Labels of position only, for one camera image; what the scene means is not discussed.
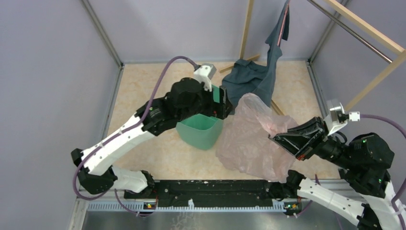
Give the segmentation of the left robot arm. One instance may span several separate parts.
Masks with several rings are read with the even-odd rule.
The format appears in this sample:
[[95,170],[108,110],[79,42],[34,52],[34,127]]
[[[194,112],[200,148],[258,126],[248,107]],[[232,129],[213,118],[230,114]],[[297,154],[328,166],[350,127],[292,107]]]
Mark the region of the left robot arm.
[[219,101],[214,94],[192,78],[174,83],[165,96],[153,99],[140,107],[118,130],[93,147],[71,152],[77,166],[73,189],[80,196],[81,185],[93,199],[111,189],[127,190],[142,198],[153,194],[154,180],[145,170],[130,171],[113,164],[137,145],[176,127],[178,122],[196,114],[225,119],[233,106],[225,87],[219,88]]

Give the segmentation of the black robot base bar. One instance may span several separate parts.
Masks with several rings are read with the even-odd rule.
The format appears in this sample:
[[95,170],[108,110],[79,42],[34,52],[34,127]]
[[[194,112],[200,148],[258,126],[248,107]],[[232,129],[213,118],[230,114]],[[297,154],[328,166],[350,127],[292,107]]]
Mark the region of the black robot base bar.
[[158,207],[272,207],[275,201],[299,204],[297,187],[266,180],[160,180],[141,193],[125,191],[126,200],[152,200]]

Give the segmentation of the green plastic trash bin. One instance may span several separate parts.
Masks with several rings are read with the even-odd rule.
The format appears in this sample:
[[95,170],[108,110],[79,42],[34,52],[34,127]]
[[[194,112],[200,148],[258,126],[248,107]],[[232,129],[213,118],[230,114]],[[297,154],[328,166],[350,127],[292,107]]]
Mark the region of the green plastic trash bin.
[[203,93],[181,92],[176,102],[188,113],[188,118],[176,124],[180,138],[190,146],[200,150],[209,150],[222,132],[223,120],[203,115]]

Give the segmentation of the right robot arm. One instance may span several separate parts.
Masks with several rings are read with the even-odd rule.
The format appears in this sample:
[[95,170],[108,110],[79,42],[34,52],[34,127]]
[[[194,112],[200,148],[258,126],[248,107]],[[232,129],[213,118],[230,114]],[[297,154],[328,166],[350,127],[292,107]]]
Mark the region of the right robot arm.
[[395,154],[388,144],[376,133],[359,135],[349,144],[332,135],[328,122],[314,117],[273,136],[272,141],[297,160],[318,156],[338,166],[340,177],[364,201],[337,194],[293,170],[281,184],[282,194],[310,199],[360,230],[405,229],[406,210],[400,201],[403,189],[394,190],[388,170]]

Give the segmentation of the pink translucent trash bag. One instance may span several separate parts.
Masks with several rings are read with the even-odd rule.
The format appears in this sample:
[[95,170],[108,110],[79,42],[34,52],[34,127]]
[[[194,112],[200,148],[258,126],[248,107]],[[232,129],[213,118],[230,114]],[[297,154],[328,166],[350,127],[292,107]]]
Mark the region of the pink translucent trash bag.
[[295,126],[291,116],[275,114],[257,95],[247,93],[225,123],[215,155],[228,170],[285,183],[295,158],[273,137]]

